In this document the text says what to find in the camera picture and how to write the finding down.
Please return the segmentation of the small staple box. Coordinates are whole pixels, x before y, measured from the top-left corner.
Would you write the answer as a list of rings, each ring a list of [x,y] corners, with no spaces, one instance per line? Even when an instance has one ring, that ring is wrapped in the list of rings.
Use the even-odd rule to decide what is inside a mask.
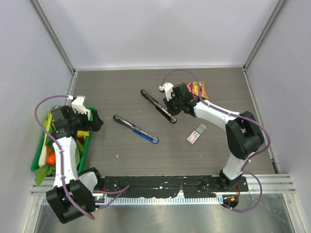
[[[187,138],[187,141],[194,144],[201,134],[207,129],[205,124],[200,124]]]

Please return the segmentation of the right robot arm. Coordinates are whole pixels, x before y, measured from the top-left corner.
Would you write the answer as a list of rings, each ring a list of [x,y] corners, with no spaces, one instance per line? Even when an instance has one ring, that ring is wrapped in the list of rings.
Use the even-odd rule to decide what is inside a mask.
[[[185,83],[164,83],[159,86],[159,91],[165,94],[163,101],[171,115],[184,112],[225,131],[230,156],[220,171],[219,185],[226,192],[232,191],[237,186],[246,161],[264,143],[263,134],[253,114],[249,111],[231,112],[202,98],[200,93],[195,97]]]

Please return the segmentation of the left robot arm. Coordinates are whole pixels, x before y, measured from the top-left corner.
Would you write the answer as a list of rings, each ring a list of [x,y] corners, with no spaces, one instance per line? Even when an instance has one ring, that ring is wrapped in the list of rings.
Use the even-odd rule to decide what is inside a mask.
[[[78,131],[97,132],[103,122],[95,109],[86,107],[61,106],[52,110],[55,130],[52,141],[56,156],[55,180],[53,188],[46,193],[46,200],[57,218],[65,224],[79,217],[87,216],[94,220],[92,212],[96,209],[93,193],[100,193],[103,181],[99,171],[92,167],[77,171],[76,151]]]

